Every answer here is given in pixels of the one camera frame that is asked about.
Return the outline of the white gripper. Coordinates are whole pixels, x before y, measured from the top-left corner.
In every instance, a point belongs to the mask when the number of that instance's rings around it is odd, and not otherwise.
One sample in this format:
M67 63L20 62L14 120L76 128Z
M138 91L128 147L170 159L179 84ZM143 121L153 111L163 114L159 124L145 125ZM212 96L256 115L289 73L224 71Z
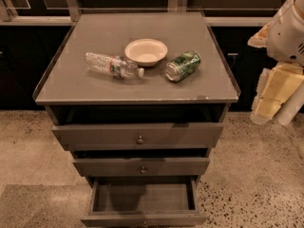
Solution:
M269 57L278 62L264 68L259 76L250 119L266 124L304 83L304 0L287 0L270 24L248 40L253 48L267 48Z

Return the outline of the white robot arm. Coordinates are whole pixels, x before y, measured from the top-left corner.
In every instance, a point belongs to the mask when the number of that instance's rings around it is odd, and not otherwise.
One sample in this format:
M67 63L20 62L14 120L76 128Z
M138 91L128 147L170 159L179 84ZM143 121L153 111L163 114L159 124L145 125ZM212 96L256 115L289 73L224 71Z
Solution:
M286 0L248 45L265 48L267 55L277 61L275 67L263 69L259 76L251 121L290 123L304 105L304 0Z

